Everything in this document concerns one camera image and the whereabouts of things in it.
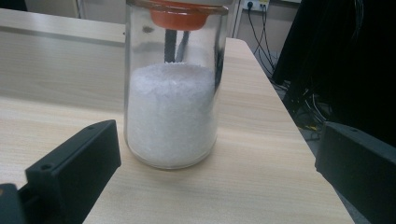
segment white granules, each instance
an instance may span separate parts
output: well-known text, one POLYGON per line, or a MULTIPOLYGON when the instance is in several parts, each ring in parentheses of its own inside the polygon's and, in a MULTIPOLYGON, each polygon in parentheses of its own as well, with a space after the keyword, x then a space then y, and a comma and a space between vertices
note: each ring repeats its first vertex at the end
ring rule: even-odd
POLYGON ((181 168, 204 158, 216 140, 215 76, 208 68, 162 63, 130 78, 127 141, 142 161, 181 168))

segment power strip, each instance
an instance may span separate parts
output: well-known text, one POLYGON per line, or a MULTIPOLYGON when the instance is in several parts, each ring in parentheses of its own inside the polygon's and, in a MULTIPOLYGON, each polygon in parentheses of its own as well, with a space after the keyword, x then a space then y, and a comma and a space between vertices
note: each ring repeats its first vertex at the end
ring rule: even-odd
POLYGON ((244 5, 242 6, 243 9, 248 9, 248 3, 253 3, 253 7, 251 10, 254 11, 262 11, 265 7, 268 10, 268 6, 270 5, 270 0, 244 0, 244 5))

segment orange cap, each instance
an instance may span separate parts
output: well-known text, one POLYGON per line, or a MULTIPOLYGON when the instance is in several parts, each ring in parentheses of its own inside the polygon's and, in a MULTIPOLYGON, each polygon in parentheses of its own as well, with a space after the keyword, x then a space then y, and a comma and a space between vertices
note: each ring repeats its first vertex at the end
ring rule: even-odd
POLYGON ((170 30, 194 31, 201 29, 206 23, 208 14, 197 10, 200 5, 168 2, 163 0, 152 1, 164 6, 185 9, 183 11, 164 11, 158 9, 151 9, 151 19, 156 25, 161 26, 162 28, 170 30))

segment glass beaker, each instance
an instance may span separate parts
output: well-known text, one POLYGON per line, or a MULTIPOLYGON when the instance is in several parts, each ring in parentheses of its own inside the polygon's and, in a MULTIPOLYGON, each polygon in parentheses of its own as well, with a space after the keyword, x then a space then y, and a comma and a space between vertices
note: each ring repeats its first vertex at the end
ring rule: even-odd
POLYGON ((126 1, 124 137, 142 162, 176 169, 210 153, 226 38, 223 5, 231 2, 126 1))

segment white wall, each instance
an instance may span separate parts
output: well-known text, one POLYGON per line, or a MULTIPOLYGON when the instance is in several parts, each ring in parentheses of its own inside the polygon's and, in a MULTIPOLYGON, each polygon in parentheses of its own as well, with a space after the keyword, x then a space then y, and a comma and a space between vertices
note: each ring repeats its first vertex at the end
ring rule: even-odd
MULTIPOLYGON (((297 13, 298 6, 299 4, 296 3, 276 0, 270 1, 266 22, 266 33, 270 51, 280 52, 282 50, 291 24, 297 13)), ((259 11, 251 11, 250 18, 256 35, 260 39, 262 33, 262 13, 259 11)), ((243 10, 242 12, 237 38, 245 40, 253 50, 257 47, 257 41, 254 38, 253 30, 248 20, 247 10, 243 10)))
MULTIPOLYGON (((66 17, 77 17, 77 2, 82 19, 93 21, 107 21, 125 23, 125 0, 25 0, 28 10, 32 12, 45 13, 66 17)), ((229 29, 232 27, 234 6, 230 9, 229 29)), ((297 13, 299 4, 284 2, 281 0, 270 0, 267 13, 266 33, 270 51, 280 52, 285 43, 291 24, 297 13)), ((258 11, 251 12, 251 19, 260 38, 262 32, 262 14, 258 11)), ((248 20, 248 11, 242 11, 237 38, 245 40, 251 49, 255 49, 257 41, 254 38, 251 25, 248 20)))

